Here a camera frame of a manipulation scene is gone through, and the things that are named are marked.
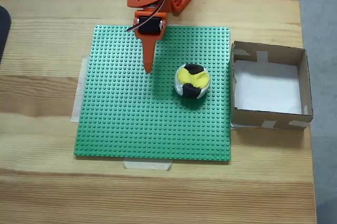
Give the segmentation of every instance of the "wood grain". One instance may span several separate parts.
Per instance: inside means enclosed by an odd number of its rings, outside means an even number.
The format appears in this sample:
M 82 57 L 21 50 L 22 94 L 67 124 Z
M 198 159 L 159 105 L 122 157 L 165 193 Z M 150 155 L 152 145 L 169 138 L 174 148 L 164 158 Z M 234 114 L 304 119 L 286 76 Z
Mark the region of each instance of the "wood grain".
M 0 0 L 12 28 L 0 66 L 0 223 L 315 223 L 310 130 L 242 128 L 230 163 L 169 171 L 73 156 L 70 122 L 97 24 L 130 24 L 126 0 Z M 298 0 L 192 0 L 169 24 L 228 26 L 231 40 L 302 47 Z

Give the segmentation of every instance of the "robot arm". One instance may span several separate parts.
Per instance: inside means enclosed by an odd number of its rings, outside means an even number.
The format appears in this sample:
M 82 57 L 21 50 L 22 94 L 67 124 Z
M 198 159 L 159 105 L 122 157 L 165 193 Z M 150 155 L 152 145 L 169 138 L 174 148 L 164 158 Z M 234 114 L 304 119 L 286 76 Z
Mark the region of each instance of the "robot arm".
M 143 10 L 135 12 L 133 26 L 135 36 L 142 40 L 143 62 L 147 73 L 152 69 L 156 41 L 161 40 L 167 21 L 167 13 L 180 14 L 191 0 L 127 0 L 128 7 Z

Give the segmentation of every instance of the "open cardboard box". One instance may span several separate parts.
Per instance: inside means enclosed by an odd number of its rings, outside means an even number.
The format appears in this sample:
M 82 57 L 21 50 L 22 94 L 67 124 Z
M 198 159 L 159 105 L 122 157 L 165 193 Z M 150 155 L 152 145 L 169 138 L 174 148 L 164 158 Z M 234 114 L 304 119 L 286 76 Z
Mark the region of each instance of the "open cardboard box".
M 239 41 L 232 44 L 232 125 L 304 129 L 312 118 L 304 49 Z

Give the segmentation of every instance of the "masking tape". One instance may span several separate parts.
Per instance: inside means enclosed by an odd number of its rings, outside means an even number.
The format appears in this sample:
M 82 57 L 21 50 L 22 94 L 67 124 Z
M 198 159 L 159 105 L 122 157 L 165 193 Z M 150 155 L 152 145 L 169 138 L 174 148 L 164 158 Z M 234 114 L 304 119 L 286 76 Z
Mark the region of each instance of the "masking tape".
M 246 52 L 246 50 L 244 50 L 244 49 L 238 49 L 238 48 L 234 49 L 234 54 L 235 55 L 251 56 L 249 53 Z
M 295 125 L 295 126 L 301 126 L 303 128 L 307 128 L 310 125 L 310 123 L 309 122 L 292 120 L 292 121 L 289 122 L 289 125 Z
M 268 51 L 257 51 L 256 57 L 257 57 L 257 62 L 267 63 L 268 62 Z
M 77 88 L 76 88 L 76 95 L 75 95 L 75 100 L 74 100 L 73 113 L 72 113 L 72 117 L 70 119 L 70 121 L 72 121 L 72 122 L 80 121 L 80 113 L 81 113 L 81 108 L 82 108 L 82 100 L 83 100 L 83 93 L 84 93 L 86 75 L 87 75 L 87 71 L 88 71 L 88 65 L 89 65 L 89 56 L 83 57 L 80 75 L 78 77 L 78 83 L 77 83 Z
M 275 124 L 276 124 L 276 121 L 265 120 L 263 121 L 261 127 L 262 128 L 274 128 Z
M 172 161 L 168 159 L 153 161 L 143 158 L 124 158 L 123 164 L 126 169 L 168 170 Z
M 308 115 L 308 106 L 307 105 L 305 105 L 303 107 L 303 113 L 304 113 L 304 115 Z

